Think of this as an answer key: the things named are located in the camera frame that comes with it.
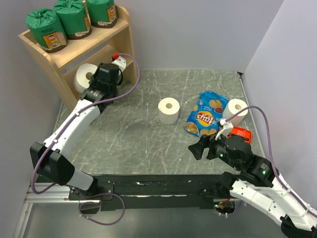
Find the wooden two-tier shelf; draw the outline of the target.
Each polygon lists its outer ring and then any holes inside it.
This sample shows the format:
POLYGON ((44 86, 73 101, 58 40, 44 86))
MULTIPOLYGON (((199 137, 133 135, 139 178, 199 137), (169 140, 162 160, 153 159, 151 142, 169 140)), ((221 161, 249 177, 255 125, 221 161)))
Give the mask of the wooden two-tier shelf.
POLYGON ((110 62, 114 53, 126 53, 132 56, 135 54, 130 14, 126 8, 120 5, 115 7, 118 19, 112 28, 93 27, 88 37, 69 40, 67 46, 56 53, 45 52, 30 30, 19 34, 19 38, 69 109, 75 107, 80 97, 73 83, 79 66, 76 65, 70 71, 62 73, 64 68, 97 47, 101 47, 101 49, 80 63, 110 62))

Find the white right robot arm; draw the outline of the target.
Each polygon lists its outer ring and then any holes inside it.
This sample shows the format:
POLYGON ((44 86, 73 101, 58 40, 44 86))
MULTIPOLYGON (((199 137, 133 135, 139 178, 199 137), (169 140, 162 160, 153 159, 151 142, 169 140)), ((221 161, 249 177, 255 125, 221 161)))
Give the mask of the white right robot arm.
POLYGON ((224 172, 216 183, 220 197, 235 197, 261 211, 278 224, 288 238, 315 238, 317 211, 294 192, 271 162, 252 152, 243 137, 203 135, 188 147, 196 160, 208 149, 207 159, 221 159, 237 175, 224 172))

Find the green roll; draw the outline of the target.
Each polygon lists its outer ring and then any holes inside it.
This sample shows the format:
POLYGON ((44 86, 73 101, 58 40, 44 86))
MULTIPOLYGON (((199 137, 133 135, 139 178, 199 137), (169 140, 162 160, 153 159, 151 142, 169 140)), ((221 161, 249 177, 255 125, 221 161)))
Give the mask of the green roll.
POLYGON ((91 24, 82 0, 58 0, 53 9, 68 39, 79 40, 91 34, 91 24))
POLYGON ((117 22, 114 0, 86 0, 91 25, 111 28, 117 22))
POLYGON ((26 25, 40 47, 54 53, 67 45, 67 37, 58 15, 51 9, 36 9, 26 16, 26 25))

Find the blue Lays chips bag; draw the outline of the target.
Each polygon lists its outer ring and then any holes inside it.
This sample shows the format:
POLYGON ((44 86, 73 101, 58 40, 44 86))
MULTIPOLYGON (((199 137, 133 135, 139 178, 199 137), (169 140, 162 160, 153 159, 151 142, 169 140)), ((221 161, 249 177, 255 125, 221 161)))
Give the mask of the blue Lays chips bag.
POLYGON ((213 91, 200 93, 199 100, 183 128, 198 137, 217 134, 219 131, 217 121, 222 118, 228 102, 228 98, 213 91))

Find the orange tool package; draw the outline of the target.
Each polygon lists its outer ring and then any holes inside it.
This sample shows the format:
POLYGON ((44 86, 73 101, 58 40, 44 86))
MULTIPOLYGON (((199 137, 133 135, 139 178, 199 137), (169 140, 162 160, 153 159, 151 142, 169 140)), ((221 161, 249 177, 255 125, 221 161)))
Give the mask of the orange tool package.
POLYGON ((245 128, 234 126, 226 138, 229 138, 233 135, 241 136, 243 138, 243 140, 245 142, 247 142, 248 144, 252 143, 252 133, 245 128))

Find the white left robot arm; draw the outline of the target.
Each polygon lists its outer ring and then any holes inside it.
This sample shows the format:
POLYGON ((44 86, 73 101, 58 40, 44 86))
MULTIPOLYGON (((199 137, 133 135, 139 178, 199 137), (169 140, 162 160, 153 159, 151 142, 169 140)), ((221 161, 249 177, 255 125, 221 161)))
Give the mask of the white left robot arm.
POLYGON ((34 193, 39 193, 35 188, 35 180, 37 175, 41 175, 53 184, 80 189, 86 199, 97 196, 97 179, 76 169, 68 156, 91 122, 115 99, 120 98, 117 87, 122 84, 125 69, 126 61, 122 57, 111 63, 85 63, 78 68, 75 82, 84 78, 85 83, 75 108, 54 134, 44 142, 35 142, 30 147, 34 166, 31 188, 34 193))

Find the white roll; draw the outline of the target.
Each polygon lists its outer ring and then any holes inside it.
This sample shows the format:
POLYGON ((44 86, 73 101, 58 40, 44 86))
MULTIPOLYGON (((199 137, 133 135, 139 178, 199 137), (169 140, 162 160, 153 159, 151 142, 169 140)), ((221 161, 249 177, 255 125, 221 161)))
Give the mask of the white roll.
POLYGON ((74 76, 74 87, 77 92, 83 93, 89 88, 90 80, 97 68, 96 65, 90 63, 84 63, 78 67, 74 76))
MULTIPOLYGON (((233 116, 234 114, 238 113, 242 109, 246 108, 247 106, 248 105, 243 100, 231 99, 231 100, 229 100, 228 104, 226 105, 226 107, 222 113, 222 117, 224 119, 227 119, 227 118, 233 116)), ((244 119, 244 117, 247 115, 247 113, 248 113, 248 110, 241 112, 239 115, 237 115, 235 118, 233 118, 231 120, 231 123, 234 126, 237 126, 244 119)))
POLYGON ((158 117, 164 124, 173 124, 178 119, 179 102, 174 98, 164 98, 158 104, 158 117))

